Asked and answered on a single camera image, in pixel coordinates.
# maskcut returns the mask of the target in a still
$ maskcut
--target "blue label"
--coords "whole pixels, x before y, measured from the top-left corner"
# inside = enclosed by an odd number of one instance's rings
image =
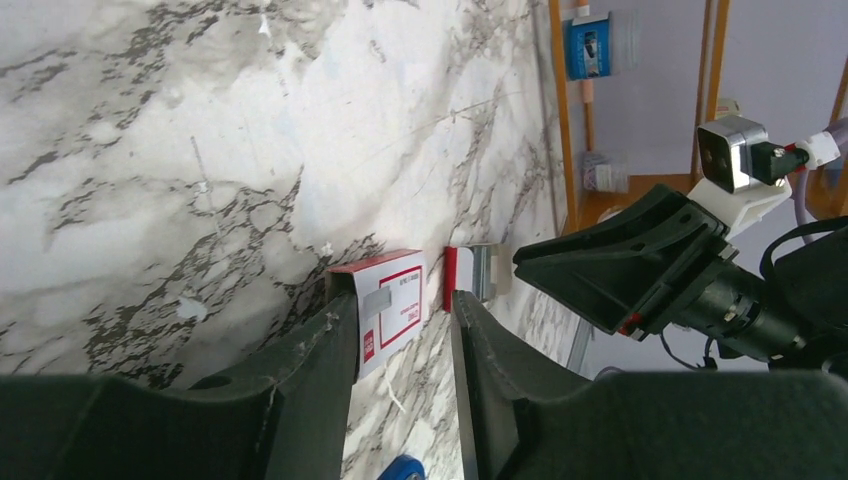
[[[609,47],[609,20],[566,25],[565,52],[568,76],[572,80],[606,77],[612,73]]]

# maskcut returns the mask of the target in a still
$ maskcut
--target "white and red box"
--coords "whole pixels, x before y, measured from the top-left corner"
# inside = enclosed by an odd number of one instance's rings
[[[427,268],[420,250],[397,250],[327,270],[327,298],[356,293],[359,375],[365,378],[421,331]]]

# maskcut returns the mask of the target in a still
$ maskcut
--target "white bracket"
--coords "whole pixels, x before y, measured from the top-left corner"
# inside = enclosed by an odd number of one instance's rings
[[[789,182],[781,186],[756,185],[730,194],[718,185],[702,178],[689,192],[689,199],[704,207],[730,227],[728,239],[739,235],[783,203],[792,195]]]

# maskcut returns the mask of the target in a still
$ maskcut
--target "marble table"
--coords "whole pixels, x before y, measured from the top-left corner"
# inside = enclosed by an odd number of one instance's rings
[[[420,248],[430,316],[354,386],[343,476],[410,453],[462,478],[441,252],[562,225],[547,21],[526,0],[5,2],[0,372],[186,387],[297,328],[328,266]],[[565,362],[573,314],[518,281],[489,307]]]

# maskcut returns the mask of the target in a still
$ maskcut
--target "red label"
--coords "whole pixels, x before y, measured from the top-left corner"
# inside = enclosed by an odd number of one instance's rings
[[[371,360],[374,356],[374,330],[368,330],[365,334],[365,360],[362,363]]]

